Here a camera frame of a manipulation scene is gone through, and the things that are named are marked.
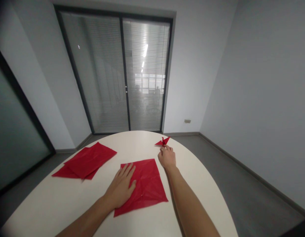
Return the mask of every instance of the folded red paper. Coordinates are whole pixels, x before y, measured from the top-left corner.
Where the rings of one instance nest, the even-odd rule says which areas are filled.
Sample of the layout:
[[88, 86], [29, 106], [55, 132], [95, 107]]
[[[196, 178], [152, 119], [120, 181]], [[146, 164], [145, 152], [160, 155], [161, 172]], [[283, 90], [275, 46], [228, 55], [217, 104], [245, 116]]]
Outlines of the folded red paper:
[[117, 152], [96, 143], [92, 147], [83, 148], [72, 159], [64, 163], [64, 166], [53, 174], [53, 177], [92, 179], [105, 162], [111, 159]]
[[[99, 168], [89, 174], [85, 179], [90, 179], [94, 177]], [[71, 169], [68, 168], [67, 165], [64, 165], [59, 171], [52, 175], [53, 177], [62, 177], [62, 178], [79, 178]]]
[[161, 146], [165, 146], [167, 144], [167, 142], [169, 141], [170, 137], [166, 138], [165, 140], [162, 137], [161, 141], [158, 141], [155, 145], [161, 145]]
[[133, 162], [135, 172], [130, 180], [136, 180], [136, 188], [127, 202], [114, 211], [114, 217], [143, 207], [168, 202], [155, 159]]

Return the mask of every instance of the glass panel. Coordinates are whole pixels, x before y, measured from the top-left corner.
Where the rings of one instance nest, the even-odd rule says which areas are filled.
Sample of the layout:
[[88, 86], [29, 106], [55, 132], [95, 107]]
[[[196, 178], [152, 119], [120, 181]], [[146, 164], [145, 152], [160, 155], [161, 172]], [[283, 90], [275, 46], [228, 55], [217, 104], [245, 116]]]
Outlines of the glass panel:
[[119, 18], [62, 17], [95, 133], [128, 131]]
[[131, 130], [160, 131], [169, 23], [123, 19]]
[[0, 189], [50, 153], [0, 69]]

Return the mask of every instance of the door frame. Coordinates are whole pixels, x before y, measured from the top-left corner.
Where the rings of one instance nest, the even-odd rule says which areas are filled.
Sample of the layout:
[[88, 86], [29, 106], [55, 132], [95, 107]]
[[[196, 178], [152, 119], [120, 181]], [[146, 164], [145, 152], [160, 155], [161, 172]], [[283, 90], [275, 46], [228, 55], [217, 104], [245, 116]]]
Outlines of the door frame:
[[[63, 18], [61, 16], [61, 12], [67, 13], [78, 13], [78, 14], [86, 14], [86, 15], [96, 15], [96, 16], [113, 16], [118, 17], [120, 19], [120, 30], [121, 30], [121, 42], [122, 42], [122, 53], [123, 53], [123, 66], [124, 66], [124, 79], [125, 79], [125, 91], [128, 90], [127, 88], [127, 74], [126, 74], [126, 59], [125, 59], [125, 46], [124, 46], [124, 32], [123, 32], [123, 18], [130, 18], [130, 19], [137, 19], [137, 20], [146, 20], [146, 21], [155, 21], [155, 22], [166, 22], [170, 23], [170, 32], [169, 32], [169, 42], [168, 42], [168, 52], [167, 52], [167, 60], [166, 60], [166, 71], [165, 71], [165, 85], [164, 85], [164, 92], [162, 98], [162, 110], [161, 110], [161, 120], [160, 120], [160, 130], [153, 131], [157, 133], [162, 132], [162, 123], [164, 117], [164, 109], [165, 109], [165, 99], [166, 99], [166, 90], [167, 90], [167, 80], [168, 80], [168, 70], [169, 70], [169, 58], [170, 58], [170, 47], [171, 47], [171, 40], [172, 40], [172, 26], [173, 26], [173, 18], [168, 17], [159, 17], [159, 16], [151, 16], [151, 15], [140, 15], [140, 14], [133, 14], [133, 13], [123, 13], [123, 12], [113, 12], [113, 11], [105, 11], [99, 9], [89, 9], [89, 8], [82, 8], [82, 7], [70, 7], [70, 6], [62, 6], [58, 4], [54, 4], [54, 9], [56, 12], [56, 16], [59, 22], [60, 30], [62, 36], [64, 38], [65, 46], [67, 49], [67, 53], [69, 56], [69, 60], [76, 78], [76, 82], [78, 85], [78, 89], [80, 92], [80, 96], [82, 99], [83, 107], [87, 115], [87, 119], [89, 122], [89, 126], [93, 135], [110, 135], [114, 133], [95, 133], [93, 124], [91, 121], [90, 112], [87, 106], [86, 98], [83, 93], [81, 80], [78, 74], [77, 66], [74, 60], [74, 55], [70, 48], [69, 39], [66, 33], [65, 25]], [[126, 92], [126, 104], [127, 104], [127, 114], [128, 114], [128, 123], [129, 123], [129, 131], [131, 131], [130, 127], [130, 114], [129, 114], [129, 96]]]
[[23, 180], [26, 176], [28, 176], [31, 172], [33, 172], [36, 168], [38, 168], [41, 164], [43, 164], [46, 160], [48, 160], [51, 156], [55, 155], [55, 149], [48, 138], [42, 124], [40, 123], [37, 115], [35, 114], [33, 108], [31, 107], [31, 104], [29, 103], [28, 99], [26, 98], [24, 92], [22, 91], [22, 88], [20, 87], [17, 79], [15, 78], [13, 72], [11, 71], [7, 61], [3, 57], [3, 55], [0, 52], [0, 69], [2, 70], [2, 73], [5, 75], [8, 83], [11, 85], [12, 90], [16, 94], [17, 98], [20, 100], [21, 105], [23, 106], [24, 110], [26, 111], [27, 115], [29, 116], [30, 120], [32, 121], [34, 127], [38, 131], [39, 135], [43, 139], [43, 142], [47, 146], [47, 148], [50, 150], [50, 154], [46, 157], [44, 157], [42, 160], [40, 160], [38, 163], [36, 163], [34, 166], [32, 166], [30, 169], [25, 171], [23, 174], [18, 176], [15, 180], [10, 182], [7, 186], [0, 189], [0, 196], [2, 196], [4, 193], [6, 193], [8, 190], [10, 190], [12, 187], [14, 187], [16, 184], [18, 184], [21, 180]]

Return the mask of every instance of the sliding glass door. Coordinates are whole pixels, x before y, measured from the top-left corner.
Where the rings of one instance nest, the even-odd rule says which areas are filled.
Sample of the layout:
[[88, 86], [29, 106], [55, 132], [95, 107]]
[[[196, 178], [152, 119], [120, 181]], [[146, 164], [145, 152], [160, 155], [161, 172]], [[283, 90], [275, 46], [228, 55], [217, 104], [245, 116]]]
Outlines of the sliding glass door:
[[92, 132], [160, 132], [172, 19], [55, 8]]
[[0, 53], [0, 195], [55, 150]]
[[123, 19], [131, 130], [159, 131], [170, 24]]

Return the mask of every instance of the wrist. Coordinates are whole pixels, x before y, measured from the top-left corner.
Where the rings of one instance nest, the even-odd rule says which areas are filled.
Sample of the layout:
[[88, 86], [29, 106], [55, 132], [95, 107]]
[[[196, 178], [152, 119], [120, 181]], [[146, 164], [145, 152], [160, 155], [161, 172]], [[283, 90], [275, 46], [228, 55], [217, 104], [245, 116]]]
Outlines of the wrist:
[[101, 198], [98, 199], [97, 202], [103, 203], [103, 205], [109, 212], [113, 211], [116, 208], [113, 199], [109, 195], [104, 194]]
[[173, 172], [178, 171], [178, 170], [179, 169], [175, 165], [166, 167], [166, 171], [167, 171], [168, 174], [173, 173]]

